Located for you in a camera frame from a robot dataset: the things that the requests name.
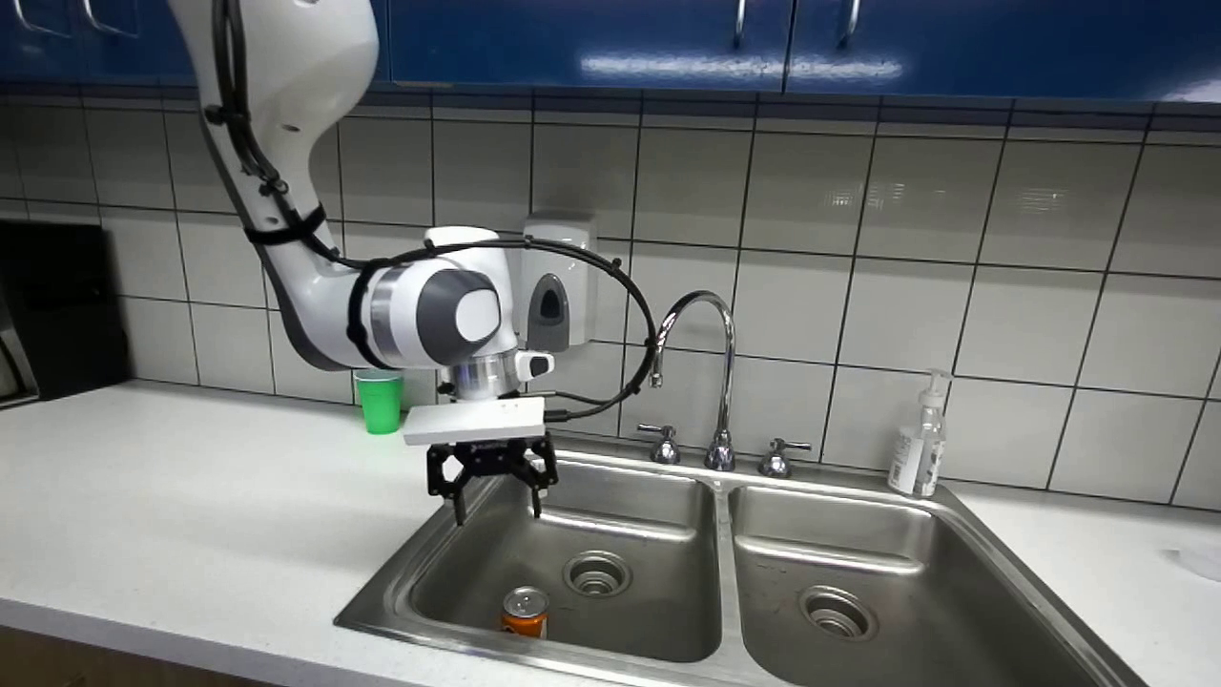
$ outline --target small bottle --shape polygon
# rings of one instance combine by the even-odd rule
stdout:
[[[518,637],[546,637],[546,594],[541,587],[513,587],[499,598],[499,630]]]
[[[945,393],[952,379],[935,372],[921,400],[921,422],[901,433],[901,452],[891,461],[884,480],[895,491],[929,499],[940,490],[945,452]]]

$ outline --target green object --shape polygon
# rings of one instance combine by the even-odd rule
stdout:
[[[393,436],[406,422],[406,379],[400,375],[360,375],[360,412],[371,436]]]

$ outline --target white countertop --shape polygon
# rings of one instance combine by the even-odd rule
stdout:
[[[1155,687],[1221,683],[1221,515],[953,490]],[[575,683],[337,609],[438,506],[350,410],[163,386],[0,412],[0,625],[269,683]]]

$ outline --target white tile wall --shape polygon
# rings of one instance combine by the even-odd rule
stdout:
[[[171,210],[159,110],[84,110],[103,206]]]
[[[986,265],[1108,266],[1137,146],[1012,143]]]
[[[840,372],[826,461],[848,468],[884,468],[901,445],[901,426],[921,416],[929,375]]]
[[[117,295],[187,298],[176,215],[112,206],[103,230],[112,232]]]
[[[1221,405],[1204,416],[1177,504],[1221,506]]]
[[[1207,397],[1218,350],[1221,281],[1115,276],[1082,380]]]
[[[742,251],[733,307],[742,350],[836,363],[842,291],[848,260],[840,256]]]
[[[1221,276],[1221,149],[1148,146],[1115,251],[1118,271]]]
[[[491,230],[530,215],[530,126],[437,121],[437,221]]]
[[[1221,421],[1204,416],[1221,397],[1221,118],[1162,108],[1148,143],[1145,121],[1062,102],[383,94],[322,143],[315,176],[348,256],[415,247],[437,221],[587,215],[657,316],[719,291],[736,307],[742,453],[783,436],[884,468],[944,365],[952,476],[1221,506]],[[0,216],[109,230],[140,379],[350,400],[350,375],[290,350],[191,102],[6,101]],[[599,279],[596,345],[541,389],[612,393],[641,341]],[[704,452],[719,350],[694,307],[666,389],[575,433],[671,421]],[[432,400],[437,375],[413,372],[407,397]]]
[[[747,247],[850,251],[870,139],[757,139]]]
[[[350,221],[432,221],[432,121],[348,118],[345,216]]]
[[[593,216],[599,235],[631,235],[639,204],[639,129],[537,126],[533,215]]]
[[[747,151],[747,135],[647,129],[639,235],[736,246]]]
[[[37,204],[95,204],[95,181],[89,159],[89,129],[81,108],[35,108],[9,110],[9,135],[22,167],[22,196]]]
[[[227,215],[181,215],[191,302],[265,307],[265,266]]]
[[[1104,276],[982,266],[961,375],[1073,386]]]
[[[1199,400],[1078,393],[1055,490],[1171,499]]]
[[[883,139],[873,151],[863,256],[975,260],[1000,143]]]
[[[842,363],[952,372],[970,266],[863,260],[850,279]]]
[[[1041,490],[1048,480],[1069,389],[953,380],[945,476]]]

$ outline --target sink basin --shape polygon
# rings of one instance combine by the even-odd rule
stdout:
[[[437,623],[495,630],[518,583],[546,590],[550,640],[704,662],[722,637],[713,491],[687,476],[566,468],[533,519],[528,490],[495,480],[407,603]]]
[[[789,683],[1101,683],[944,506],[736,490],[753,658]]]
[[[522,583],[541,640],[499,635]],[[475,484],[465,526],[438,506],[337,623],[607,683],[1143,683],[945,490],[607,452],[561,452],[541,519]]]

